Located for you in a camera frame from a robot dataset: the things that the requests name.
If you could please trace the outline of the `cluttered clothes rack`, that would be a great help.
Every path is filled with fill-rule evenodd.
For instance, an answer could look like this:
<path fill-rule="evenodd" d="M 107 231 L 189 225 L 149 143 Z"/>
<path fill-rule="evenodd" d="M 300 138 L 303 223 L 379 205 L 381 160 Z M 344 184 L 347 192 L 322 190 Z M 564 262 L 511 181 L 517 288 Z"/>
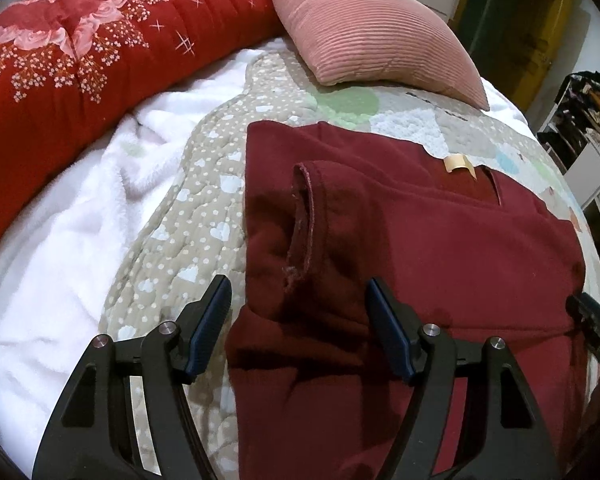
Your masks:
<path fill-rule="evenodd" d="M 589 143 L 600 149 L 600 72 L 565 76 L 536 137 L 563 174 Z"/>

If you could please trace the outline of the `pink corduroy pillow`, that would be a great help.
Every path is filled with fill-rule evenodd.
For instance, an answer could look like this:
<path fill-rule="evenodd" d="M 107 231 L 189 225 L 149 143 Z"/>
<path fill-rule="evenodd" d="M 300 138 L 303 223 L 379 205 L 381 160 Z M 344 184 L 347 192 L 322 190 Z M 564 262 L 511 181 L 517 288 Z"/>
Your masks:
<path fill-rule="evenodd" d="M 489 107 L 477 67 L 452 29 L 417 0 L 272 0 L 323 86 L 390 81 Z"/>

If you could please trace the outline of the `white fluffy blanket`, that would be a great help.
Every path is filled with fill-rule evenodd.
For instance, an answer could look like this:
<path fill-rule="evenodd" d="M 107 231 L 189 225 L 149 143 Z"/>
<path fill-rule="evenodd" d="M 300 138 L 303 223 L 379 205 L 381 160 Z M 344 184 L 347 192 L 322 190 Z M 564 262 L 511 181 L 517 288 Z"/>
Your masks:
<path fill-rule="evenodd" d="M 238 217 L 210 211 L 188 222 L 187 280 L 146 280 L 116 318 L 117 272 L 178 176 L 198 124 L 246 88 L 249 64 L 283 47 L 240 50 L 126 114 L 19 215 L 0 243 L 0 445 L 33 469 L 62 388 L 98 332 L 130 339 L 174 318 L 212 275 L 244 298 Z"/>

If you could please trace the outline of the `wooden door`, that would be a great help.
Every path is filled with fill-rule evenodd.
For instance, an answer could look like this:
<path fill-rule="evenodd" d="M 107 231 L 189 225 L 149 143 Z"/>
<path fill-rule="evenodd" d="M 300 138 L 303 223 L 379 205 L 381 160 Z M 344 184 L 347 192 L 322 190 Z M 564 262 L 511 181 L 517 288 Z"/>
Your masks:
<path fill-rule="evenodd" d="M 483 78 L 524 112 L 555 61 L 574 0 L 458 0 L 450 21 Z"/>

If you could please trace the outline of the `red floral quilt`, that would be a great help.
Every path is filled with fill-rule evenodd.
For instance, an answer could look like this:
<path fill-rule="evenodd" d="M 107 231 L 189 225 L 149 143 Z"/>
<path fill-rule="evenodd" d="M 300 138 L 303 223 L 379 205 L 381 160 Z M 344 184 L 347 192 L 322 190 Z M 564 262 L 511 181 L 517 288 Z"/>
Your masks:
<path fill-rule="evenodd" d="M 0 240 L 144 99 L 279 35 L 272 0 L 21 0 L 0 14 Z"/>

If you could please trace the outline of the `dark red sweater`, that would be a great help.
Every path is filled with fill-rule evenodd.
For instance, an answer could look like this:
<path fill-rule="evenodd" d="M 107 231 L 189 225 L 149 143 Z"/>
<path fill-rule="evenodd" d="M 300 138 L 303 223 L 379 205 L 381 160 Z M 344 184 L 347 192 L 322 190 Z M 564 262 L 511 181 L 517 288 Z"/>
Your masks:
<path fill-rule="evenodd" d="M 571 222 L 498 171 L 324 122 L 250 125 L 245 200 L 246 302 L 225 345 L 242 478 L 378 474 L 412 392 L 367 315 L 372 278 L 456 338 L 504 338 L 567 463 L 586 382 Z"/>

